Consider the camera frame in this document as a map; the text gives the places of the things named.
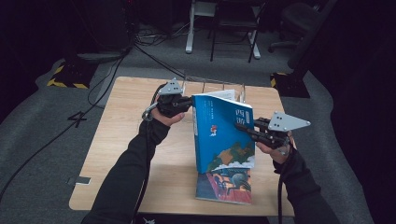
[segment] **human hand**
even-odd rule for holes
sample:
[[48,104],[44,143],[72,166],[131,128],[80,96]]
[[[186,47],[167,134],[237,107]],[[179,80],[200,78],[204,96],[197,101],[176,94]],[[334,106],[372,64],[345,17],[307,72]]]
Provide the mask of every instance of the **human hand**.
[[162,124],[166,126],[171,126],[174,123],[177,123],[181,121],[184,118],[184,113],[179,113],[177,115],[174,115],[172,118],[168,118],[160,113],[158,108],[154,108],[151,110],[151,115],[154,117],[156,120],[161,122]]
[[[292,138],[291,132],[288,133],[289,140],[292,144],[294,144],[294,140]],[[257,142],[256,146],[265,154],[271,156],[271,158],[279,164],[282,164],[286,161],[290,153],[290,145],[287,144],[283,147],[279,147],[277,149],[271,149],[261,142]]]

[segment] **chair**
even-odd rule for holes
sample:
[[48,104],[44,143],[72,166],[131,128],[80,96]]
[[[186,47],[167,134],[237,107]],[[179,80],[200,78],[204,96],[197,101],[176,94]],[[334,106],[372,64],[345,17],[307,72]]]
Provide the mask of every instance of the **chair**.
[[285,7],[281,12],[281,32],[280,38],[285,39],[286,35],[293,36],[293,40],[277,42],[270,45],[269,52],[275,49],[294,49],[312,29],[318,21],[319,7],[311,7],[306,3],[298,2]]
[[[250,63],[253,50],[256,45],[258,36],[257,29],[259,28],[259,20],[263,6],[263,1],[258,0],[219,0],[217,2],[212,28],[207,37],[210,38],[210,35],[213,32],[210,62],[213,62],[213,54],[216,44],[231,44],[249,45],[250,55],[248,62]],[[255,13],[254,7],[258,7],[259,10],[257,13]],[[217,40],[217,38],[219,38],[219,30],[241,33],[245,32],[245,35],[237,42],[221,42]]]

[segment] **book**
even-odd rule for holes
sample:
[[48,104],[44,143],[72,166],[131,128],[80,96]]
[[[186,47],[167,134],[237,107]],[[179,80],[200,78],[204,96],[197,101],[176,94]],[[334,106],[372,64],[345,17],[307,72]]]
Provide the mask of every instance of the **book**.
[[234,99],[234,90],[192,97],[196,198],[226,203],[251,203],[250,169],[255,143],[235,128],[254,129],[253,108]]

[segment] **blue book cover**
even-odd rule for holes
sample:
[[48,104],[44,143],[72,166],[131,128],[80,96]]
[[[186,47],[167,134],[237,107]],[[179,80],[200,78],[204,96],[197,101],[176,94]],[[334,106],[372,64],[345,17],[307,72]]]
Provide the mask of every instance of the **blue book cover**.
[[196,166],[199,174],[254,166],[255,143],[247,133],[235,128],[235,123],[241,123],[254,129],[253,109],[250,105],[236,102],[232,95],[228,90],[192,96]]

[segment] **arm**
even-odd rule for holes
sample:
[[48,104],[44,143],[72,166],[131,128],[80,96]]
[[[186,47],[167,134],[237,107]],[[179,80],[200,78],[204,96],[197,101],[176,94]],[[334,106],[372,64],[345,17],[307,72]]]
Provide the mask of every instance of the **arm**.
[[128,149],[109,171],[96,195],[91,212],[84,217],[82,223],[131,223],[155,147],[166,137],[170,126],[184,117],[179,114],[169,119],[157,109],[151,113],[154,119],[150,122],[142,121],[138,135],[131,140]]
[[320,194],[320,186],[315,182],[298,150],[291,145],[283,149],[283,151],[292,150],[289,163],[284,167],[288,156],[283,156],[278,150],[272,150],[262,143],[256,145],[262,152],[270,154],[273,158],[276,173],[280,174],[282,169],[286,168],[282,174],[282,180],[286,186],[288,200],[294,209],[296,223],[340,223],[334,211]]

